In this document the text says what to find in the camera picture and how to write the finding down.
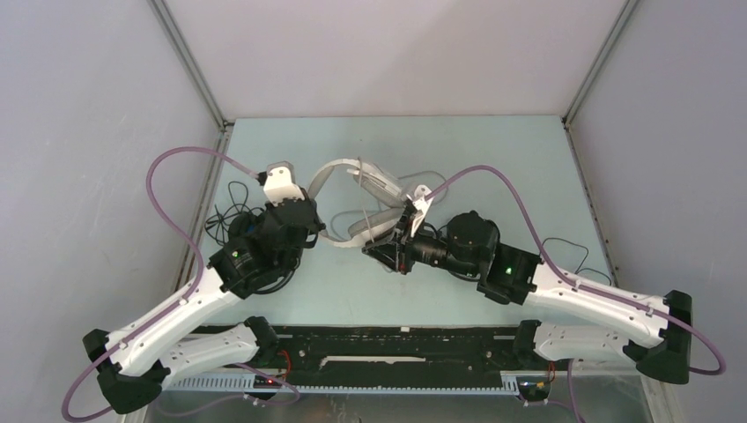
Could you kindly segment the white over-ear headphones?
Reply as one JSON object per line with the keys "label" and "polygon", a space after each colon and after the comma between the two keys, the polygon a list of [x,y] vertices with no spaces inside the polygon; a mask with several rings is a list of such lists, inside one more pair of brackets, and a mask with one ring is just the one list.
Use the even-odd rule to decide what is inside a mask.
{"label": "white over-ear headphones", "polygon": [[400,218],[404,202],[412,193],[416,184],[403,182],[378,165],[362,159],[337,159],[321,167],[307,186],[306,192],[315,199],[326,181],[338,168],[346,168],[357,183],[362,196],[360,211],[363,218],[349,226],[349,238],[344,240],[331,232],[332,225],[327,225],[320,234],[336,248],[362,248],[367,242],[385,234],[392,229]]}

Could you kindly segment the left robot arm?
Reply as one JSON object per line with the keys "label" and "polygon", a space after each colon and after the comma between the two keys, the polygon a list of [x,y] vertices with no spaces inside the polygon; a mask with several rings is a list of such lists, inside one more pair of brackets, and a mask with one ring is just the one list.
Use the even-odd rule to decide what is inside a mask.
{"label": "left robot arm", "polygon": [[278,338],[264,317],[251,316],[212,337],[185,337],[218,312],[291,276],[324,227],[313,199],[267,204],[248,232],[227,242],[192,281],[148,314],[119,330],[87,333],[82,342],[110,409],[136,411],[174,382],[215,367],[274,363]]}

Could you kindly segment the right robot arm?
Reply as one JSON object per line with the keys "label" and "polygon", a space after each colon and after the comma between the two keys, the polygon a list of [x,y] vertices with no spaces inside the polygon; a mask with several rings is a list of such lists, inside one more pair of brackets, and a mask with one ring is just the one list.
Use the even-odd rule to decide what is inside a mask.
{"label": "right robot arm", "polygon": [[476,211],[455,215],[444,231],[428,233],[421,211],[407,202],[351,226],[362,252],[385,268],[406,275],[415,263],[468,278],[498,304],[532,305],[578,316],[589,322],[569,333],[537,320],[520,324],[522,338],[512,345],[515,362],[534,368],[544,360],[577,358],[583,348],[593,357],[620,357],[660,382],[684,385],[690,379],[692,297],[672,290],[664,296],[606,286],[548,260],[501,242],[498,226]]}

